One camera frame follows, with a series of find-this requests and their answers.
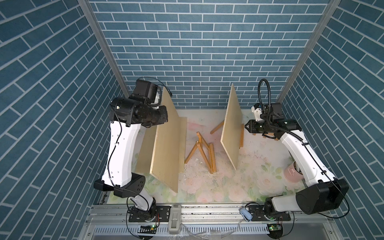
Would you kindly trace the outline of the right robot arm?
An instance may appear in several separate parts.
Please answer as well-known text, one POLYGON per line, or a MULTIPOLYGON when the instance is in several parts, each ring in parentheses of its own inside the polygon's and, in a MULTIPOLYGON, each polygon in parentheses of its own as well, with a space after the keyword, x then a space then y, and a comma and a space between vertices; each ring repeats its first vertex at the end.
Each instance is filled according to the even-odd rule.
POLYGON ((272 124, 250 120, 245 129, 267 138, 272 133, 274 139, 280 140, 295 160, 306 184, 305 189, 294 195, 267 198, 264 206, 267 217, 298 211, 307 215, 322 215, 324 211, 335 210, 346 201, 349 190, 347 181, 338 179, 323 164, 296 120, 278 120, 272 124))

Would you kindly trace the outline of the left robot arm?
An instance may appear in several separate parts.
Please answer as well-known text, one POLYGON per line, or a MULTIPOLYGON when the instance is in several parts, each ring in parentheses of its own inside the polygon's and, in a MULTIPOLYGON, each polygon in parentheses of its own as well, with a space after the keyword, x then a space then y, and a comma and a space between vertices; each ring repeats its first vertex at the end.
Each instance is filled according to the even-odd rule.
POLYGON ((156 200, 144 189, 146 178, 132 172, 135 144, 142 127, 151 128, 168 121, 167 108, 160 97, 115 98, 110 103, 111 141, 102 177, 94 181, 99 191, 134 203, 134 213, 145 222, 156 217, 156 200))

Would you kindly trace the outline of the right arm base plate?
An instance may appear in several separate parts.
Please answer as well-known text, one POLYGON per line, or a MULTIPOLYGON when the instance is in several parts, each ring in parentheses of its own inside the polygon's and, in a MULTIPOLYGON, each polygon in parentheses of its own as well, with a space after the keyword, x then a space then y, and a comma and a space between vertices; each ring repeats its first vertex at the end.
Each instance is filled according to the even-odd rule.
POLYGON ((289 222, 291 221, 291 216, 288 212, 276 212, 267 215, 264 211, 263 206, 259 206, 256 204, 251 204, 246 207, 246 209, 252 214, 252 222, 262 222, 262 221, 270 221, 270 222, 289 222))

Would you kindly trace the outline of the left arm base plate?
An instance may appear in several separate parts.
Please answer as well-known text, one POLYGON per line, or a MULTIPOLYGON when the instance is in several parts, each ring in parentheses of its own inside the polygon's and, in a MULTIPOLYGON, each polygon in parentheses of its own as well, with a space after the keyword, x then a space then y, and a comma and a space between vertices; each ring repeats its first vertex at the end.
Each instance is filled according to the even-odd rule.
POLYGON ((151 208, 149 212, 132 206, 129 208, 128 221, 130 223, 168 222, 170 211, 170 206, 157 206, 155 209, 151 208))

